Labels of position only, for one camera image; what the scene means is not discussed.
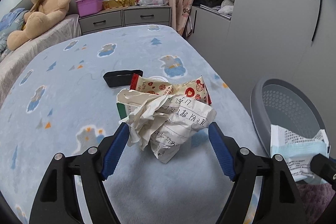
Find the light blue mask package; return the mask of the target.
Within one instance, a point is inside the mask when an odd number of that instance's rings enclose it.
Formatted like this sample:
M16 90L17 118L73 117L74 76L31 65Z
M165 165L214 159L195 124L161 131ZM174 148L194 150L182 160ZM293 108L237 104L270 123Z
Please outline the light blue mask package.
M279 125L271 125L270 155L281 155L295 182L320 185L326 181L310 169L315 155L329 157L329 139L326 131L320 129L313 138L305 138Z

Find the written paper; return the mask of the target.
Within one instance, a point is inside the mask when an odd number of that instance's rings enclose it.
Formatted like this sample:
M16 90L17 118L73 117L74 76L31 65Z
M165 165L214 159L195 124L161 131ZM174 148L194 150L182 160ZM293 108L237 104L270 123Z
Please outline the written paper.
M154 95L121 121L129 125L129 146L150 145L154 156L166 164L189 138L208 128L216 114L210 105L193 98Z

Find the grey perforated trash bin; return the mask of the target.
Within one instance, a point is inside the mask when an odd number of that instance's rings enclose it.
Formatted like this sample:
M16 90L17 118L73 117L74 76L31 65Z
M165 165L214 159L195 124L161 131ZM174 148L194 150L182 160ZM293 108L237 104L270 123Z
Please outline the grey perforated trash bin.
M250 110L253 125L269 157L271 125L279 125L305 138L313 138L324 122L311 100L281 79L260 79L252 89Z

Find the light blue patterned blanket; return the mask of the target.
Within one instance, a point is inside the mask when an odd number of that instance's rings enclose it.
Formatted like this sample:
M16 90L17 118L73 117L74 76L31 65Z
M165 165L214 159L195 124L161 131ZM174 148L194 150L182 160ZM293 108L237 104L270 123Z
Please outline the light blue patterned blanket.
M39 53L1 107L1 192L22 223L52 157L81 154L112 135L120 120L104 74L140 69L172 84L202 77L226 135L264 150L250 116L226 80L172 28L133 26L96 32ZM150 148L126 147L104 183L122 223L215 223L231 191L206 130L163 164Z

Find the crumpled white green carton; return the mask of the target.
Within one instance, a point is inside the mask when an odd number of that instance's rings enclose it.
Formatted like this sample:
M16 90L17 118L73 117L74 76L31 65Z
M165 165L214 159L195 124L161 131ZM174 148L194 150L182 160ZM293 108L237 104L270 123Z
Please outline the crumpled white green carton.
M117 94L116 102L120 119L126 118L131 112L150 98L154 98L154 95L138 92L136 90L122 89Z

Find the black plastic clip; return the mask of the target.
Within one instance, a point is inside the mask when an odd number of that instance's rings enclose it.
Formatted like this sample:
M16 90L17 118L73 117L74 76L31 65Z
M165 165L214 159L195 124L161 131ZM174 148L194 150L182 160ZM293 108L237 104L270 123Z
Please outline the black plastic clip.
M143 76L142 70L123 70L107 72L103 75L103 79L110 88L116 88L120 86L131 86L139 76Z

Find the red white snack wrapper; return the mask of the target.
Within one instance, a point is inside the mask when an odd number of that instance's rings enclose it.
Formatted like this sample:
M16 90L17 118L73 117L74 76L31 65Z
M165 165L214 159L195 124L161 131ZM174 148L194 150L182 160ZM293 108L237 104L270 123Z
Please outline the red white snack wrapper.
M131 79L130 89L159 96L178 94L208 105L212 104L203 77L183 84L171 84L167 81L143 78L138 74L134 74Z

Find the grey bed sheet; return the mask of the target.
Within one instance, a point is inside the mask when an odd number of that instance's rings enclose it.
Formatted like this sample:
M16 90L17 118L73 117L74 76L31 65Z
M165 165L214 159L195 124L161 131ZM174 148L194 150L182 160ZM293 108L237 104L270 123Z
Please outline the grey bed sheet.
M80 35L79 15L68 15L49 31L9 53L1 61L1 103L5 101L15 81L36 55L51 46Z

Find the white round lid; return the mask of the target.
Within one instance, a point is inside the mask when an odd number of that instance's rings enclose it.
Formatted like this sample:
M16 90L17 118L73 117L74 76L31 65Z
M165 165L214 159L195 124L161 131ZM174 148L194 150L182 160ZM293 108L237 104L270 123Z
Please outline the white round lid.
M154 81L160 81L160 82L168 83L168 80L165 77L162 77L162 76L151 76L149 78L154 80Z

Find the grey wardrobe cabinet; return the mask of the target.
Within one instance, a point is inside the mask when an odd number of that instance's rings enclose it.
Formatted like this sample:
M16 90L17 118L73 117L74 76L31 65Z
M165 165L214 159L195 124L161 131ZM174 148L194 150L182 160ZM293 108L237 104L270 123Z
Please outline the grey wardrobe cabinet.
M335 0L235 0L231 20L194 8L189 43L244 106L264 76L302 90L335 117Z

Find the blue patterned pillow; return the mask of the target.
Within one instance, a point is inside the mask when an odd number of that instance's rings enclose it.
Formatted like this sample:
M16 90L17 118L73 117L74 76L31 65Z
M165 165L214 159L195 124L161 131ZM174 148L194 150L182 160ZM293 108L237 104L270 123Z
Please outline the blue patterned pillow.
M13 31L21 30L24 24L24 15L28 12L24 8L17 8L1 19L1 58L5 57L9 52L7 39Z

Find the purple plastic basket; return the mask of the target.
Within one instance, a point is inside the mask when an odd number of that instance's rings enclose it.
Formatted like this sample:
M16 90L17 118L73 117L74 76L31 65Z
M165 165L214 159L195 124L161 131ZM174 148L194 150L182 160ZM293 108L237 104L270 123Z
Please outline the purple plastic basket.
M80 17L93 15L103 9L103 0L77 0L76 5Z

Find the tan teddy bear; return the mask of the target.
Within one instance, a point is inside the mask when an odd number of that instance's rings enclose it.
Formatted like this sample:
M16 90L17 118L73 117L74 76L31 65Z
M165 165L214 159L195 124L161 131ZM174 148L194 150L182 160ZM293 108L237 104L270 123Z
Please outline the tan teddy bear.
M33 7L24 15L25 29L9 34L7 46L14 51L44 34L67 15L71 0L31 0Z

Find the gold wrapped gift box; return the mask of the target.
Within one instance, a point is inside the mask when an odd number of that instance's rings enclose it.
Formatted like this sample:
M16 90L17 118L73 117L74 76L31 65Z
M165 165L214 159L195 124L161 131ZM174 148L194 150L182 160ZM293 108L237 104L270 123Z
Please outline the gold wrapped gift box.
M138 0L104 0L102 6L104 10L122 9L124 7L136 6Z

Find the pink cartoon folded board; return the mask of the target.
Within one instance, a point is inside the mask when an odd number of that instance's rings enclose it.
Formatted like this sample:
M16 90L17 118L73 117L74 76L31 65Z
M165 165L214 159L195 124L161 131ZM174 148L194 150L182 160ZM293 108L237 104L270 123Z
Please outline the pink cartoon folded board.
M183 35L194 0L176 0L176 31Z

